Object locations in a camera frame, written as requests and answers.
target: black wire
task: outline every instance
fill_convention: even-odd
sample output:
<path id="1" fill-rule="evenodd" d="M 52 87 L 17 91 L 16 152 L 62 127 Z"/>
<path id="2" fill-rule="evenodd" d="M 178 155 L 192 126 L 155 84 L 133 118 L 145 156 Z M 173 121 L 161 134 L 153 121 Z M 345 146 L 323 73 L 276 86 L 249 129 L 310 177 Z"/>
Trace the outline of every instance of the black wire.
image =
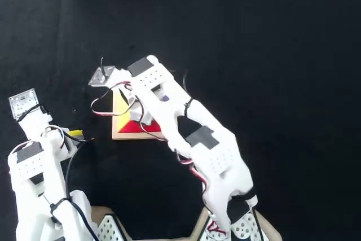
<path id="1" fill-rule="evenodd" d="M 77 205 L 75 202 L 73 202 L 72 200 L 69 201 L 70 204 L 76 209 L 76 211 L 78 211 L 79 215 L 81 216 L 81 219 L 84 222 L 85 227 L 88 229 L 88 231 L 90 232 L 91 236 L 94 238 L 95 241 L 99 241 L 98 237 L 96 236 L 96 234 L 94 233 L 93 229 L 91 228 L 91 226 L 88 223 L 88 220 L 86 219 L 82 209 L 79 207 L 79 205 Z"/>
<path id="2" fill-rule="evenodd" d="M 22 121 L 30 112 L 32 112 L 34 109 L 40 107 L 40 109 L 45 112 L 46 114 L 49 114 L 49 111 L 46 110 L 46 108 L 42 104 L 36 104 L 35 106 L 31 107 L 30 109 L 26 110 L 21 116 L 16 120 L 16 122 Z"/>
<path id="3" fill-rule="evenodd" d="M 140 107 L 142 108 L 142 114 L 140 116 L 140 119 L 139 119 L 139 126 L 140 128 L 142 129 L 143 132 L 145 132 L 146 134 L 148 135 L 151 135 L 152 137 L 158 139 L 159 141 L 167 141 L 166 139 L 163 139 L 163 138 L 160 138 L 160 137 L 157 137 L 156 135 L 153 135 L 152 133 L 149 133 L 148 131 L 146 131 L 142 125 L 142 120 L 143 120 L 143 117 L 144 117 L 144 106 L 143 104 L 140 102 L 139 98 L 137 96 L 135 96 L 136 99 L 138 100 L 139 104 L 140 104 Z"/>
<path id="4" fill-rule="evenodd" d="M 93 229 L 91 228 L 91 226 L 88 223 L 88 220 L 86 219 L 83 210 L 79 207 L 79 205 L 77 205 L 75 202 L 73 202 L 73 200 L 71 198 L 62 198 L 60 199 L 56 204 L 50 204 L 50 213 L 52 216 L 54 216 L 52 213 L 59 207 L 59 205 L 64 202 L 64 201 L 68 201 L 74 208 L 75 210 L 79 213 L 79 215 L 81 216 L 82 221 L 84 222 L 85 227 L 87 228 L 87 230 L 89 231 L 89 233 L 91 234 L 91 236 L 94 238 L 95 241 L 99 241 L 98 237 L 96 236 L 96 234 L 94 233 Z"/>
<path id="5" fill-rule="evenodd" d="M 100 69 L 102 70 L 102 74 L 103 74 L 105 80 L 108 80 L 108 76 L 107 76 L 104 66 L 103 66 L 103 57 L 100 59 Z"/>
<path id="6" fill-rule="evenodd" d="M 120 82 L 120 83 L 116 83 L 114 86 L 110 87 L 102 96 L 99 96 L 98 98 L 96 98 L 96 100 L 101 100 L 103 99 L 105 96 L 107 96 L 107 94 L 116 86 L 120 85 L 120 84 L 123 84 L 123 82 Z"/>
<path id="7" fill-rule="evenodd" d="M 261 226 L 259 225 L 259 221 L 258 221 L 258 217 L 257 217 L 257 214 L 256 214 L 256 210 L 254 210 L 254 208 L 252 208 L 252 211 L 253 211 L 254 220 L 256 221 L 256 224 L 257 224 L 257 228 L 258 228 L 259 235 L 261 236 L 261 241 L 265 241 L 264 238 L 263 238 L 263 233 L 262 233 Z"/>
<path id="8" fill-rule="evenodd" d="M 70 192 L 69 192 L 69 176 L 70 176 L 70 168 L 71 168 L 71 165 L 72 165 L 72 162 L 73 162 L 73 160 L 74 160 L 74 157 L 75 157 L 75 155 L 78 153 L 78 151 L 82 148 L 82 147 L 84 147 L 84 145 L 86 145 L 88 142 L 90 142 L 92 139 L 89 139 L 89 140 L 87 140 L 87 141 L 85 141 L 83 144 L 81 144 L 80 146 L 79 146 L 79 148 L 75 151 L 75 153 L 74 153 L 74 155 L 72 156 L 72 158 L 70 158 L 70 160 L 69 160 L 69 164 L 68 164 L 68 167 L 67 167 L 67 172 L 66 172 L 66 174 L 65 174 L 65 193 L 66 193 L 66 195 L 67 195 L 67 198 L 71 198 L 70 197 Z"/>
<path id="9" fill-rule="evenodd" d="M 63 131 L 64 132 L 64 136 L 66 136 L 67 138 L 70 138 L 72 139 L 73 141 L 77 141 L 77 142 L 87 142 L 88 140 L 87 139 L 79 139 L 79 138 L 75 138 L 71 135 L 69 135 L 67 132 Z"/>

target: desk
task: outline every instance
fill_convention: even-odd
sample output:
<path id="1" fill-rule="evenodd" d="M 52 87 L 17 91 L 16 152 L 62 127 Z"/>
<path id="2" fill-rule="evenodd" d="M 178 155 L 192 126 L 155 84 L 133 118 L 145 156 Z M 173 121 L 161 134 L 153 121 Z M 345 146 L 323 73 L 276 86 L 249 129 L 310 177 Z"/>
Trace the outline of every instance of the desk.
<path id="1" fill-rule="evenodd" d="M 100 57 L 154 54 L 222 124 L 251 169 L 257 209 L 284 240 L 358 234 L 359 0 L 0 0 L 0 230 L 13 240 L 7 155 L 25 137 L 7 98 L 34 87 L 56 124 L 97 141 L 71 187 L 112 208 L 134 238 L 189 235 L 201 186 L 162 142 L 113 142 L 91 114 Z M 111 109 L 111 95 L 103 106 Z"/>

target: black cloth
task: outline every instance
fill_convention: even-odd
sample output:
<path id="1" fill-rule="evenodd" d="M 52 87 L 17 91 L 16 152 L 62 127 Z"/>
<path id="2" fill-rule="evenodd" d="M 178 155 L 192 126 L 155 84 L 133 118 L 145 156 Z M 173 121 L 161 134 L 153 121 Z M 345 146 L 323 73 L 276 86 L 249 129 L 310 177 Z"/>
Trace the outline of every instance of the black cloth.
<path id="1" fill-rule="evenodd" d="M 235 133 L 257 209 L 284 240 L 360 234 L 359 0 L 0 0 L 0 230 L 13 240 L 7 155 L 25 140 L 7 98 L 34 87 L 56 124 L 96 137 L 71 189 L 111 207 L 134 239 L 189 235 L 201 185 L 166 144 L 111 141 L 90 102 L 100 57 L 158 56 Z M 111 96 L 102 105 L 111 109 Z"/>

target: red wire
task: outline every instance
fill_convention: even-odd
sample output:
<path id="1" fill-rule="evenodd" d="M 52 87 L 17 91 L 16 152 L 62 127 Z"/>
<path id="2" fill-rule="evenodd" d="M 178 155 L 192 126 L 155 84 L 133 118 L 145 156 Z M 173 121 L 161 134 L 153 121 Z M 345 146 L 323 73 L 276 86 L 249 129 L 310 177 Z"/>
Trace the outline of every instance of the red wire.
<path id="1" fill-rule="evenodd" d="M 209 224 L 209 226 L 207 227 L 207 230 L 208 230 L 209 232 L 211 232 L 211 231 L 217 231 L 217 232 L 219 232 L 219 233 L 226 234 L 225 231 L 221 230 L 221 229 L 217 226 L 217 224 L 216 224 L 215 221 L 212 221 L 212 223 Z"/>
<path id="2" fill-rule="evenodd" d="M 199 172 L 194 168 L 194 165 L 193 165 L 193 164 L 190 166 L 190 171 L 191 171 L 197 178 L 199 178 L 199 179 L 202 181 L 202 183 L 204 183 L 204 189 L 203 189 L 203 191 L 202 191 L 202 197 L 203 197 L 204 192 L 207 190 L 207 181 L 206 181 L 205 178 L 204 178 L 202 175 L 200 175 Z M 217 224 L 216 224 L 215 221 L 212 221 L 212 223 L 207 227 L 207 230 L 208 230 L 209 232 L 211 232 L 211 231 L 217 231 L 217 232 L 219 232 L 219 233 L 226 234 L 225 231 L 221 230 L 221 229 L 217 226 Z"/>

